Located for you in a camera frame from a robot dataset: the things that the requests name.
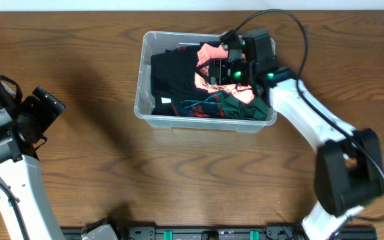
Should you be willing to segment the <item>red navy plaid garment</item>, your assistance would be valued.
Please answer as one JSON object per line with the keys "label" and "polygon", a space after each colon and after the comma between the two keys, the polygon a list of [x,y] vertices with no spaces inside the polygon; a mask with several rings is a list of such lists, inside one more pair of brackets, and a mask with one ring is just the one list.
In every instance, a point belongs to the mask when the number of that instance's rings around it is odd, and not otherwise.
{"label": "red navy plaid garment", "polygon": [[174,115],[178,117],[200,117],[225,119],[226,114],[223,110],[226,105],[226,98],[230,97],[229,86],[214,86],[207,83],[197,68],[204,65],[209,60],[227,58],[227,51],[216,44],[216,46],[204,43],[200,47],[190,47],[194,53],[194,64],[191,68],[194,77],[191,82],[191,90],[187,90],[191,96],[181,94],[179,99],[172,99],[172,109]]}

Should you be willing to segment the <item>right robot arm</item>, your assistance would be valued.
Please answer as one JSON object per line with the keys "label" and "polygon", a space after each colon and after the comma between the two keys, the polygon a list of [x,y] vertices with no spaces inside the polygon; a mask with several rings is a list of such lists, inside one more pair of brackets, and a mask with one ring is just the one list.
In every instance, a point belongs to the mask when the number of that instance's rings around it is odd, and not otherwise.
{"label": "right robot arm", "polygon": [[317,203],[301,223],[308,239],[330,239],[348,220],[384,194],[378,136],[344,122],[306,89],[298,74],[279,67],[265,29],[220,36],[227,58],[210,61],[210,83],[250,87],[255,97],[282,114],[316,152]]}

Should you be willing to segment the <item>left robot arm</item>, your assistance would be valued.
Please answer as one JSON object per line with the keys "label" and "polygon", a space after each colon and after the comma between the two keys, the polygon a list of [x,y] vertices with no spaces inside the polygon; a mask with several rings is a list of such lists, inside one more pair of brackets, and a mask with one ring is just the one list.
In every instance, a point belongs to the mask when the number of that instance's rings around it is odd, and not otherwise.
{"label": "left robot arm", "polygon": [[24,97],[0,75],[0,213],[11,239],[64,239],[43,185],[37,150],[65,106],[42,87]]}

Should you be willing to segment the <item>green garment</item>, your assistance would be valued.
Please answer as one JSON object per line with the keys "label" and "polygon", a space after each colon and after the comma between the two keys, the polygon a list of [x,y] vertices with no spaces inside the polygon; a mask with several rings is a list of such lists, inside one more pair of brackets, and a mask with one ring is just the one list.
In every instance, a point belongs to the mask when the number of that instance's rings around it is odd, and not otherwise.
{"label": "green garment", "polygon": [[218,92],[205,100],[184,100],[175,107],[176,116],[214,119],[264,121],[267,106],[261,99],[254,99],[245,104],[234,96]]}

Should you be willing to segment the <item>pink printed shirt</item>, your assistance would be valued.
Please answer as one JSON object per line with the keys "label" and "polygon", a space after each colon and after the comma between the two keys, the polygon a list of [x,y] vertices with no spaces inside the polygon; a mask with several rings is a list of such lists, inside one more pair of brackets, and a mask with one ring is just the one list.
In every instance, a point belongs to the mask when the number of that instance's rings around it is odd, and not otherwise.
{"label": "pink printed shirt", "polygon": [[[201,49],[198,50],[197,56],[197,66],[200,66],[210,59],[228,58],[228,51],[224,50],[221,45],[218,47],[213,47],[208,43],[204,43]],[[245,104],[249,104],[255,98],[251,86],[236,86],[235,84],[210,85],[198,73],[195,73],[195,86],[196,88],[206,90],[211,94],[219,91],[230,93],[232,96],[234,96],[234,98]]]}

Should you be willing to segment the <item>dark teal garment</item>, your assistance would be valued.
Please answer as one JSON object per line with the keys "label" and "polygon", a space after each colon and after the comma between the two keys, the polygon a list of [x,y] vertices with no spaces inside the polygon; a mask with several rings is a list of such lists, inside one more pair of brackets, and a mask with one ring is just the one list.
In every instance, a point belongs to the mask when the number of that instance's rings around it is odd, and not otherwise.
{"label": "dark teal garment", "polygon": [[220,41],[200,42],[200,47],[205,51],[226,51]]}

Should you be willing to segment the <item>black garment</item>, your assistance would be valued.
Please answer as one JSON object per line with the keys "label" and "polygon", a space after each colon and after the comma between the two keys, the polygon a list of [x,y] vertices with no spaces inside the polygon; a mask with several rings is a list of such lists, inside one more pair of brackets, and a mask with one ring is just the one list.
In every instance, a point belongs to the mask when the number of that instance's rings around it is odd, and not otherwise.
{"label": "black garment", "polygon": [[202,101],[210,96],[195,86],[198,50],[199,46],[180,47],[151,56],[151,94],[156,106],[162,105],[162,98],[179,103]]}

